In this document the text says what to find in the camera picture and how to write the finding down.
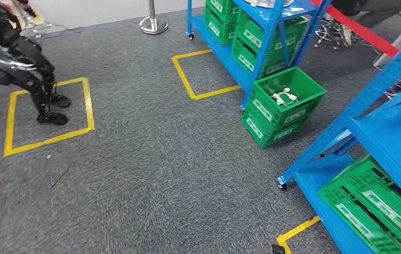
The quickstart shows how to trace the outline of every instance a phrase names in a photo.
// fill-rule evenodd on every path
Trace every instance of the stanchion base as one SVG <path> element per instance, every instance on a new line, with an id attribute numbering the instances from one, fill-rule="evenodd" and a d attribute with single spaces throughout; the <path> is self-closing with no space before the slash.
<path id="1" fill-rule="evenodd" d="M 159 34 L 168 29 L 168 22 L 161 19 L 152 19 L 150 16 L 140 21 L 140 28 L 144 33 Z"/>

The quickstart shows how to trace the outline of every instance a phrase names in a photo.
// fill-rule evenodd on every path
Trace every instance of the blue shelving unit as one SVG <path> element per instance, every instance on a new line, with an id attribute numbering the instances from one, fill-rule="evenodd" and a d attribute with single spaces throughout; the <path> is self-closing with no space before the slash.
<path id="1" fill-rule="evenodd" d="M 401 52 L 391 60 L 339 116 L 280 176 L 280 188 L 294 178 L 342 253 L 373 253 L 322 201 L 317 191 L 352 158 L 359 142 L 401 188 L 401 93 L 373 112 L 365 110 L 401 77 Z M 324 151 L 330 152 L 324 157 Z"/>
<path id="2" fill-rule="evenodd" d="M 298 65 L 303 57 L 309 43 L 314 37 L 314 31 L 320 24 L 321 18 L 326 11 L 326 7 L 332 0 L 322 0 L 319 6 L 315 6 L 309 0 L 295 0 L 293 4 L 283 8 L 283 1 L 276 1 L 275 6 L 270 8 L 252 7 L 244 0 L 233 0 L 241 9 L 243 9 L 250 17 L 252 17 L 264 30 L 260 51 L 257 55 L 255 68 L 252 74 L 248 74 L 243 70 L 233 59 L 231 54 L 231 46 L 222 47 L 207 29 L 204 23 L 203 15 L 192 15 L 192 0 L 188 0 L 188 13 L 187 13 L 187 34 L 192 38 L 194 27 L 198 35 L 210 47 L 222 65 L 232 75 L 236 82 L 241 86 L 244 91 L 244 99 L 241 104 L 241 109 L 244 110 L 247 100 L 252 90 L 252 85 L 257 80 L 263 60 L 269 49 L 271 39 L 274 37 L 275 31 L 278 29 L 280 37 L 282 38 L 282 50 L 284 62 L 286 67 Z M 292 59 L 288 59 L 287 47 L 285 44 L 285 28 L 283 20 L 292 19 L 299 16 L 310 15 L 310 23 L 306 29 L 305 35 L 296 50 Z"/>

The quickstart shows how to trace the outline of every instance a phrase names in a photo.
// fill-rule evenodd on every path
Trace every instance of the shelf upright post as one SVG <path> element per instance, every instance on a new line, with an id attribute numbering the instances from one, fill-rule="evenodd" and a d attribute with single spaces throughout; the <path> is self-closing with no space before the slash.
<path id="1" fill-rule="evenodd" d="M 323 151 L 335 137 L 347 129 L 346 124 L 358 118 L 379 96 L 401 77 L 401 51 L 375 76 L 375 78 L 350 102 L 332 123 L 303 151 L 289 168 L 277 178 L 280 186 L 286 184 L 299 170 L 304 168 Z M 347 149 L 349 143 L 343 144 Z"/>
<path id="2" fill-rule="evenodd" d="M 322 21 L 322 17 L 324 16 L 328 6 L 331 4 L 331 1 L 332 0 L 322 0 L 321 4 L 319 5 L 319 8 L 317 8 L 317 10 L 314 12 L 314 15 L 312 15 L 311 20 L 306 29 L 306 32 L 304 34 L 304 38 L 303 40 L 301 40 L 302 43 L 294 53 L 294 57 L 292 58 L 292 62 L 290 64 L 291 67 L 297 66 L 300 60 L 305 55 L 305 52 L 308 49 L 311 41 L 314 39 L 314 36 L 316 35 L 316 30 L 319 28 L 319 25 L 321 24 Z"/>
<path id="3" fill-rule="evenodd" d="M 188 9 L 187 9 L 187 35 L 193 34 L 193 25 L 191 23 L 191 18 L 193 17 L 193 10 L 192 10 L 192 0 L 188 0 Z"/>
<path id="4" fill-rule="evenodd" d="M 266 58 L 266 53 L 269 50 L 269 47 L 272 43 L 272 39 L 274 38 L 275 31 L 277 30 L 277 22 L 278 19 L 281 18 L 281 10 L 283 8 L 283 1 L 275 1 L 275 5 L 272 8 L 271 16 L 266 24 L 266 27 L 263 27 L 265 33 L 263 35 L 263 41 L 261 43 L 261 47 L 258 51 L 257 58 L 255 60 L 256 64 L 253 69 L 251 78 L 249 80 L 249 89 L 244 91 L 244 99 L 241 104 L 241 110 L 244 110 L 247 101 L 249 100 L 250 92 L 252 91 L 253 87 L 253 82 L 258 79 L 258 76 L 260 76 L 261 73 L 261 68 L 263 67 L 263 64 L 265 62 Z"/>

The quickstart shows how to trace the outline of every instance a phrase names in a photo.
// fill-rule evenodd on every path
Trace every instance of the stanchion post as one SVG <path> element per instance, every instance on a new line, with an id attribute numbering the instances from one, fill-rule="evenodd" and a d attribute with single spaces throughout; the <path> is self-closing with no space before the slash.
<path id="1" fill-rule="evenodd" d="M 156 17 L 154 0 L 149 0 L 149 16 L 140 21 L 140 28 L 148 34 L 159 34 L 168 29 L 168 22 Z"/>

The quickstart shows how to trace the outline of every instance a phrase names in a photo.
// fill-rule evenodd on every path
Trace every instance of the white wall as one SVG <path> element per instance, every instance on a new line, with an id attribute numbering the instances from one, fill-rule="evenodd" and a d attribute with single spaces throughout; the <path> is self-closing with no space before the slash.
<path id="1" fill-rule="evenodd" d="M 187 8 L 187 0 L 154 1 L 157 13 Z M 31 0 L 31 3 L 51 23 L 69 29 L 149 15 L 148 0 Z M 204 0 L 193 0 L 193 7 L 203 5 Z"/>

